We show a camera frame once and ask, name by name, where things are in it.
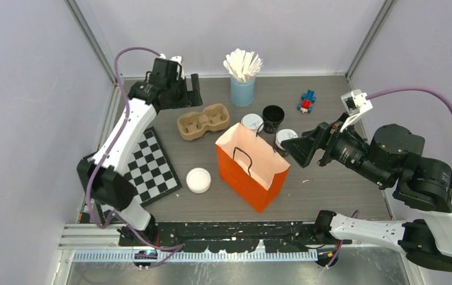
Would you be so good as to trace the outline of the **orange paper takeout bag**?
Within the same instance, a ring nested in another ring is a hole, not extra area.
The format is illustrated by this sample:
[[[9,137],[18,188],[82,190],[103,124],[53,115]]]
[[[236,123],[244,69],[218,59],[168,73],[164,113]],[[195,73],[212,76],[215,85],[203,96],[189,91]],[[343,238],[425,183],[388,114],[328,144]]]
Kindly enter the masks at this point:
[[[262,137],[241,123],[215,142],[219,175],[257,213],[279,195],[290,164]]]

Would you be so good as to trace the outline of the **stack of white lids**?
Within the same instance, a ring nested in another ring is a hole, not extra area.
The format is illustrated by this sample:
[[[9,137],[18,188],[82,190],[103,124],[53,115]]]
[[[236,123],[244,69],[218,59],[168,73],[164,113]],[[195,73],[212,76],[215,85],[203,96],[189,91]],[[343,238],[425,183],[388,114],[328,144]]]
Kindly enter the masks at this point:
[[[196,167],[186,175],[186,185],[190,191],[196,194],[206,192],[211,185],[210,173],[201,167]]]

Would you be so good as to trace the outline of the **white plastic cup lid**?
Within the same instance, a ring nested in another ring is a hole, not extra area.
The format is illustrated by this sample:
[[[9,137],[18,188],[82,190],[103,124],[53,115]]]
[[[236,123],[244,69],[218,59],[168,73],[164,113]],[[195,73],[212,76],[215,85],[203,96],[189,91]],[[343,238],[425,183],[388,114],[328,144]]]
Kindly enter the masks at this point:
[[[285,140],[298,138],[297,133],[292,129],[281,129],[275,134],[275,144],[280,150],[285,150],[281,143]]]

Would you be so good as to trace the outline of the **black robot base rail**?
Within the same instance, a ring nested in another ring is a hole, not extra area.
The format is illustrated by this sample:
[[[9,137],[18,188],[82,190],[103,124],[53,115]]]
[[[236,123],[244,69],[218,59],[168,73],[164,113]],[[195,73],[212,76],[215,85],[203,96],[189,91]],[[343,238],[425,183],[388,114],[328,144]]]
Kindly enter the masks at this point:
[[[267,253],[306,252],[338,245],[307,221],[159,222],[155,229],[149,243],[187,253],[251,253],[260,246]]]

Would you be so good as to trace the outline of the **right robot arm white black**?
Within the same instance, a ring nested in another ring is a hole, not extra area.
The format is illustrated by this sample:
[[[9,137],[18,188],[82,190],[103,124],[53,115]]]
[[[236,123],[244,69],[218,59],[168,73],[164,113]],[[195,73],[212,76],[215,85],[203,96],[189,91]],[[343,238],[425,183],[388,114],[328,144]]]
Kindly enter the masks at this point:
[[[366,221],[321,210],[313,226],[320,243],[358,240],[405,254],[412,263],[452,272],[452,169],[443,161],[422,155],[425,140],[407,128],[390,124],[376,130],[367,142],[342,115],[323,122],[281,147],[307,167],[321,149],[319,166],[337,161],[380,190],[393,188],[394,199],[416,210],[414,221]]]

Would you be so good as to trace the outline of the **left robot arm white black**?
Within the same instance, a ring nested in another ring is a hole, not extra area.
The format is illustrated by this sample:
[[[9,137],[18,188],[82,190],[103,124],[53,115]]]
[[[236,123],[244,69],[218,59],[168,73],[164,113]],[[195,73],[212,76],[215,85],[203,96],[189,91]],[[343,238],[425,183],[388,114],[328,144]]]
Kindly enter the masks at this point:
[[[134,229],[133,237],[143,246],[157,236],[154,217],[135,201],[136,187],[123,175],[141,134],[161,110],[202,105],[197,74],[191,75],[191,83],[188,89],[181,56],[155,58],[152,70],[129,89],[124,114],[104,145],[77,166],[87,203],[108,206]]]

